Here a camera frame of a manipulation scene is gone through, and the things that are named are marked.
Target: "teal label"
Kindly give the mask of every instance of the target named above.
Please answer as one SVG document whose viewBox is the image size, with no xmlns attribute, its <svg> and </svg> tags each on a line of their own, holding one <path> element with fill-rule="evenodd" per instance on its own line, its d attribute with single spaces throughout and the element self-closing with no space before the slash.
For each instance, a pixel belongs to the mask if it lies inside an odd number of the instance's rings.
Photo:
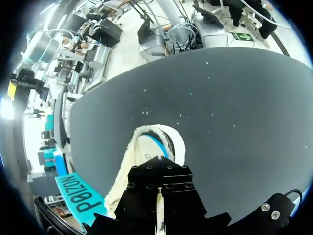
<svg viewBox="0 0 313 235">
<path fill-rule="evenodd" d="M 55 177 L 68 209 L 79 223 L 93 224 L 94 213 L 106 215 L 104 198 L 83 181 L 77 173 Z"/>
</svg>

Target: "yellow sign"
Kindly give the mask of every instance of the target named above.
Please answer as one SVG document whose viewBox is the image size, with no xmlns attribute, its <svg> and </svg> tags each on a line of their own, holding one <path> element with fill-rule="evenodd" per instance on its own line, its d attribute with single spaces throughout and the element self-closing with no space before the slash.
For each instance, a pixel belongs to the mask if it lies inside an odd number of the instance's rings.
<svg viewBox="0 0 313 235">
<path fill-rule="evenodd" d="M 13 85 L 12 82 L 10 82 L 7 94 L 11 98 L 12 101 L 14 100 L 15 91 L 16 91 L 16 86 Z"/>
</svg>

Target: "fluffy towel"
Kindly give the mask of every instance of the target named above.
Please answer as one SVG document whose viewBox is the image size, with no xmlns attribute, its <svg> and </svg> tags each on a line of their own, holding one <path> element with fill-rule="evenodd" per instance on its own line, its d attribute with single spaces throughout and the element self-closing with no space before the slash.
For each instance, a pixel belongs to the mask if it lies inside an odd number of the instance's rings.
<svg viewBox="0 0 313 235">
<path fill-rule="evenodd" d="M 138 138 L 140 136 L 146 135 L 147 133 L 153 133 L 158 136 L 162 144 L 165 146 L 167 153 L 169 154 L 169 159 L 175 161 L 179 165 L 183 165 L 185 157 L 185 145 L 180 134 L 173 128 L 163 125 L 151 125 L 142 126 L 135 130 L 130 143 L 127 146 L 124 158 L 121 164 L 121 169 L 118 172 L 115 183 L 112 186 L 110 192 L 105 197 L 105 207 L 108 210 L 107 217 L 115 218 L 116 207 L 125 191 L 128 183 L 127 175 L 134 165 L 141 165 L 145 163 L 150 158 L 154 157 L 153 154 L 143 154 L 140 151 L 140 146 L 138 144 Z M 159 195 L 157 199 L 157 234 L 164 233 L 164 203 L 162 195 Z"/>
</svg>

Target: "table surface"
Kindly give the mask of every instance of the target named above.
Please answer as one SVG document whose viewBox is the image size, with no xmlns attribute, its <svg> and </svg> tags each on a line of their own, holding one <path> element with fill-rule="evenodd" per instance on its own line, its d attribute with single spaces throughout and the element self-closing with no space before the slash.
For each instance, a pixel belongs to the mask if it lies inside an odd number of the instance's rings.
<svg viewBox="0 0 313 235">
<path fill-rule="evenodd" d="M 185 163 L 207 216 L 228 212 L 235 222 L 272 194 L 309 185 L 312 74 L 287 56 L 235 47 L 137 67 L 73 105 L 75 168 L 105 196 L 134 130 L 172 126 L 185 141 Z"/>
</svg>

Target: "black box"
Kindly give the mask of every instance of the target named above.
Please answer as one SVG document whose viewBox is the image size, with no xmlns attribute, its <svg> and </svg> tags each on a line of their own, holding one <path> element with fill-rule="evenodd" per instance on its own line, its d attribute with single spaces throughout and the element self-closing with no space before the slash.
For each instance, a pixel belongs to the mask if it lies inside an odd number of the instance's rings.
<svg viewBox="0 0 313 235">
<path fill-rule="evenodd" d="M 113 47 L 120 41 L 122 32 L 120 27 L 104 19 L 100 25 L 95 26 L 90 36 L 107 47 Z"/>
</svg>

